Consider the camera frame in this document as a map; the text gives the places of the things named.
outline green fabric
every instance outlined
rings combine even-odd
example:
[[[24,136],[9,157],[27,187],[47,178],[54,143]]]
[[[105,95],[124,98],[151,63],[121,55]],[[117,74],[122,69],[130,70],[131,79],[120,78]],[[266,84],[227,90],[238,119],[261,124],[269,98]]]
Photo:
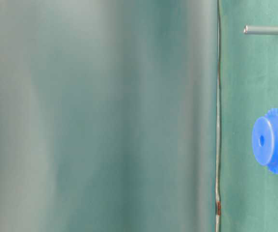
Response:
[[[0,232],[214,231],[216,70],[214,0],[0,0]]]
[[[278,1],[221,0],[222,232],[278,231],[278,175],[251,147],[255,120],[278,108],[278,36],[244,35],[278,25]]]

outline rust spot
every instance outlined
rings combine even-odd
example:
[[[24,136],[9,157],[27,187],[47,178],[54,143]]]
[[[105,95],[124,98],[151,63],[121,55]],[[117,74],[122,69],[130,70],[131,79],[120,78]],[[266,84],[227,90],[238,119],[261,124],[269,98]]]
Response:
[[[217,205],[217,212],[216,212],[216,214],[217,215],[221,215],[221,209],[222,209],[221,202],[217,202],[216,205]]]

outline blue gear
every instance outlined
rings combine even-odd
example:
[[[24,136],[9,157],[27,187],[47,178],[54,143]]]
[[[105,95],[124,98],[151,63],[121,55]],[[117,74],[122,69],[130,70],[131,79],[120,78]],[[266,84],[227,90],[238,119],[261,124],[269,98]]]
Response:
[[[252,147],[257,161],[278,174],[278,108],[269,110],[255,122]]]

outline metal pin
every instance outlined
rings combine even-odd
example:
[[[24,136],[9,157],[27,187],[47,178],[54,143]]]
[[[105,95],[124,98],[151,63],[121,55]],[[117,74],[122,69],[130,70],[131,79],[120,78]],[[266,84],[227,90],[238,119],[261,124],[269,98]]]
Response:
[[[244,34],[254,35],[278,35],[278,26],[275,27],[263,27],[263,26],[249,26],[245,25]]]

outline green backdrop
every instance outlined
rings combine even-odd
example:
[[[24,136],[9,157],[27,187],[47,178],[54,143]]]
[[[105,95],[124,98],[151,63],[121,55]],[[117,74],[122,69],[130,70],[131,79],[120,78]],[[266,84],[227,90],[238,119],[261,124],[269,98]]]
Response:
[[[221,0],[222,232],[278,231],[278,175],[257,163],[255,120],[278,108],[278,36],[244,35],[278,25],[278,1]]]
[[[0,0],[0,232],[214,231],[216,73],[214,0]]]

